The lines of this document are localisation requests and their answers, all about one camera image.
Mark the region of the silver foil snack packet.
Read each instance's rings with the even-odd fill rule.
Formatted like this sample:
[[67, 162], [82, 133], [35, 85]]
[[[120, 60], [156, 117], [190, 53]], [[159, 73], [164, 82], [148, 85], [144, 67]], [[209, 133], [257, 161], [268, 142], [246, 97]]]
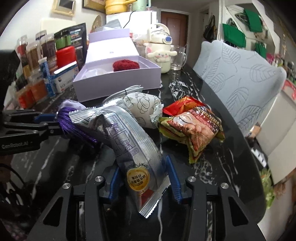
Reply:
[[138, 212], [148, 218], [170, 185], [160, 150], [124, 108], [117, 105], [85, 108], [69, 113], [73, 124], [111, 145], [126, 172], [126, 183]]

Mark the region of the purple tassel sachet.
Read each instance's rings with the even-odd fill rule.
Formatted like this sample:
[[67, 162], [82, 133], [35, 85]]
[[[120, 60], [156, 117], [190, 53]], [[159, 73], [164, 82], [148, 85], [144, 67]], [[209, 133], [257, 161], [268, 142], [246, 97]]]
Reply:
[[65, 138], [75, 138], [93, 146], [97, 143], [97, 140], [74, 125], [69, 116], [70, 112], [85, 108], [86, 107], [80, 102], [66, 99], [58, 107], [56, 120], [59, 123]]

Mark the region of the brown cereal snack bag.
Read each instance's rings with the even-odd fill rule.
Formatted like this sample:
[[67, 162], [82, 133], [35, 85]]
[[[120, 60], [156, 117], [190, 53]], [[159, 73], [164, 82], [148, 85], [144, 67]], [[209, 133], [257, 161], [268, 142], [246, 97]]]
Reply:
[[197, 106], [175, 116], [159, 118], [159, 131], [165, 137], [187, 145], [190, 164], [199, 159], [214, 138], [221, 142], [225, 140], [220, 118], [204, 106]]

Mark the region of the red foil snack packet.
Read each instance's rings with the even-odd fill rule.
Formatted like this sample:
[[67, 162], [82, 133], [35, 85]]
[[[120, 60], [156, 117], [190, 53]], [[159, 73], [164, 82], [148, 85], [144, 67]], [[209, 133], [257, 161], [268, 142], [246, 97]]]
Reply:
[[175, 115], [187, 112], [198, 106], [206, 106], [206, 105], [203, 104], [203, 102], [193, 97], [185, 96], [175, 101], [174, 103], [170, 104], [169, 106], [163, 108], [163, 113], [169, 116], [175, 116]]

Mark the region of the white patterned pastry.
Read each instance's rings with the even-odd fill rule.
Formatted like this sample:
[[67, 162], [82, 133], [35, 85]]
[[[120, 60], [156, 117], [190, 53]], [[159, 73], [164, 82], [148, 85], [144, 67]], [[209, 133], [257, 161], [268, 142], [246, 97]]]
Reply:
[[123, 102], [143, 128], [155, 129], [163, 115], [163, 104], [155, 96], [141, 92], [129, 93]]

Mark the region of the brown spice jar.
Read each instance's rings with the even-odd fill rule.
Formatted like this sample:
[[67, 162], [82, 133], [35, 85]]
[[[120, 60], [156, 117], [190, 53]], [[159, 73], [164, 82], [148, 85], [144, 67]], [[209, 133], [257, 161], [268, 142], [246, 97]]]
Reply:
[[26, 46], [26, 53], [31, 71], [39, 69], [39, 59], [41, 59], [41, 47], [39, 41], [34, 41]]

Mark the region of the blue white medicine box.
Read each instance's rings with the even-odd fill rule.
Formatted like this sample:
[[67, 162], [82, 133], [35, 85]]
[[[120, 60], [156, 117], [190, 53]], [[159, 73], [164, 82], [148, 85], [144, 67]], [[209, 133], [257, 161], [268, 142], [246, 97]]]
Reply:
[[71, 86], [78, 73], [79, 69], [76, 61], [55, 70], [53, 75], [50, 75], [50, 80], [53, 82], [56, 92], [62, 93]]

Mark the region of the red cylindrical bottle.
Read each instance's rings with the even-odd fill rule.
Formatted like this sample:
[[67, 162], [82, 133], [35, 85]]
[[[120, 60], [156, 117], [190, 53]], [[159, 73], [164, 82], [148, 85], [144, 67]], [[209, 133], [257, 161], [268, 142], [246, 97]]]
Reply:
[[57, 66], [62, 68], [76, 61], [76, 52], [74, 46], [68, 46], [56, 51]]

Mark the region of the gold framed picture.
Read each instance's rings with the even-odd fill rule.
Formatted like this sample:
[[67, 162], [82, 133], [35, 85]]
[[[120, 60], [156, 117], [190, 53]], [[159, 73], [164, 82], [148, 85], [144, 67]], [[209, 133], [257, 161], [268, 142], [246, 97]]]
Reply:
[[105, 13], [105, 0], [83, 0], [82, 8]]

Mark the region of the red knitted object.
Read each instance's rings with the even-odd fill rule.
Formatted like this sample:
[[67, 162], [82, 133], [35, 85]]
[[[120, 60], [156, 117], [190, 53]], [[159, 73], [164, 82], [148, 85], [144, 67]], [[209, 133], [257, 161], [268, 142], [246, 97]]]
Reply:
[[140, 68], [140, 66], [137, 62], [127, 60], [127, 59], [115, 61], [112, 66], [113, 66], [114, 72], [133, 70], [133, 69]]

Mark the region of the yellow pot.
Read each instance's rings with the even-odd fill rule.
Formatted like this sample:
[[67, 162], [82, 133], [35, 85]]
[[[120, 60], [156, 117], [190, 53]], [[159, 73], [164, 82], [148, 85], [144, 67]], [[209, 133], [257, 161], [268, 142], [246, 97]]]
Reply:
[[127, 6], [136, 1], [137, 0], [107, 0], [105, 1], [105, 13], [106, 15], [125, 13], [127, 11]]

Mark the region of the clear glass mug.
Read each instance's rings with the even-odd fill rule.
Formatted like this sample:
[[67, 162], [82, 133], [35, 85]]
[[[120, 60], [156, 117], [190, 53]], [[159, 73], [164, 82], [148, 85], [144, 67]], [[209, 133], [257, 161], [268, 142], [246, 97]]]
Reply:
[[171, 70], [179, 71], [184, 67], [187, 61], [186, 48], [182, 46], [171, 45], [171, 51], [177, 52], [176, 56], [171, 57]]

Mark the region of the green electric kettle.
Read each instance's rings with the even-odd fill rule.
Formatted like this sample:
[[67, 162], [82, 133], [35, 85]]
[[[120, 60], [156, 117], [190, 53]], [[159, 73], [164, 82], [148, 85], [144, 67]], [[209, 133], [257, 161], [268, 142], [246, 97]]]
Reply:
[[151, 0], [137, 0], [132, 3], [132, 11], [146, 11], [151, 7]]

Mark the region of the green tote bag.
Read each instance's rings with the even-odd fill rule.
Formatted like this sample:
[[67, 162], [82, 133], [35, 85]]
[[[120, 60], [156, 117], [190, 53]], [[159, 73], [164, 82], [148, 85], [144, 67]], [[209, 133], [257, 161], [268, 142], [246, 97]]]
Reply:
[[246, 37], [241, 30], [236, 26], [236, 23], [232, 18], [229, 18], [225, 24], [223, 24], [224, 42], [231, 47], [245, 48]]
[[266, 59], [267, 50], [262, 42], [255, 43], [255, 52], [257, 52], [262, 58]]
[[263, 31], [262, 22], [257, 13], [244, 9], [243, 13], [236, 13], [235, 16], [249, 28], [250, 32], [261, 33]]

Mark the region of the dark hanging handbag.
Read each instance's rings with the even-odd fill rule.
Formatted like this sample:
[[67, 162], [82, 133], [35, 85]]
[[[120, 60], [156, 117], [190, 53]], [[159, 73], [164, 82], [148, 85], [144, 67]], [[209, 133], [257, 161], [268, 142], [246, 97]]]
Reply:
[[216, 40], [217, 38], [217, 28], [215, 25], [215, 16], [211, 15], [208, 25], [206, 26], [203, 38], [207, 42], [212, 42], [213, 40]]

